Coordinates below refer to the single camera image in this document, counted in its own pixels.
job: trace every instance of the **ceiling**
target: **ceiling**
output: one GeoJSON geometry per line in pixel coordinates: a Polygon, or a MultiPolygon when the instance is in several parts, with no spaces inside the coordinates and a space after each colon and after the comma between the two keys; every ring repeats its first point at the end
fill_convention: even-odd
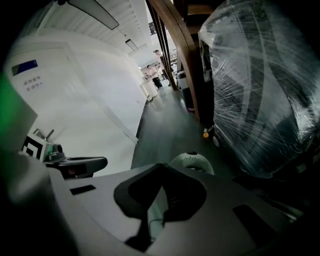
{"type": "Polygon", "coordinates": [[[97,0],[119,23],[110,30],[95,18],[69,5],[51,2],[30,19],[24,30],[29,35],[39,27],[72,31],[101,40],[129,54],[133,50],[126,45],[131,39],[139,48],[151,45],[147,12],[144,0],[97,0]]]}

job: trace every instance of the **white wall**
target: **white wall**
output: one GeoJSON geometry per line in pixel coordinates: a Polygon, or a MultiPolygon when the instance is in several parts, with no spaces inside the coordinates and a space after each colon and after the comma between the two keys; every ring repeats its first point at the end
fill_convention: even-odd
{"type": "Polygon", "coordinates": [[[87,79],[88,90],[99,97],[136,135],[146,97],[140,89],[139,66],[127,54],[89,36],[47,28],[41,36],[29,35],[17,44],[67,42],[87,79]]]}

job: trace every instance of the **wrapped furniture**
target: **wrapped furniture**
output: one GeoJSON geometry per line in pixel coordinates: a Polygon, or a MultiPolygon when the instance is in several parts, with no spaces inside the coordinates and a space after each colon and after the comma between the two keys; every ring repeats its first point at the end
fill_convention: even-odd
{"type": "Polygon", "coordinates": [[[224,2],[198,34],[209,51],[201,55],[210,62],[205,78],[212,72],[218,140],[243,171],[270,178],[319,138],[319,59],[269,1],[224,2]]]}

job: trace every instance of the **white door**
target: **white door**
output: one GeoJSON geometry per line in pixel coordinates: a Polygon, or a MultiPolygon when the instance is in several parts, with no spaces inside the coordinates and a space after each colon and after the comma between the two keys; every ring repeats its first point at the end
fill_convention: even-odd
{"type": "Polygon", "coordinates": [[[102,156],[108,165],[95,176],[129,170],[135,144],[91,97],[63,48],[14,55],[5,72],[13,87],[38,114],[31,132],[40,129],[62,145],[67,157],[102,156]],[[12,67],[36,60],[37,67],[13,75],[12,67]]]}

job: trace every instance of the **gray floor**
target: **gray floor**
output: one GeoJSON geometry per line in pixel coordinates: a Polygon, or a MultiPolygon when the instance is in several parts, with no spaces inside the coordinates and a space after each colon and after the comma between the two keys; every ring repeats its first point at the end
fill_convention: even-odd
{"type": "Polygon", "coordinates": [[[218,176],[234,175],[213,142],[203,140],[203,127],[186,110],[179,91],[164,86],[146,106],[131,168],[169,163],[177,155],[195,151],[206,157],[218,176]]]}

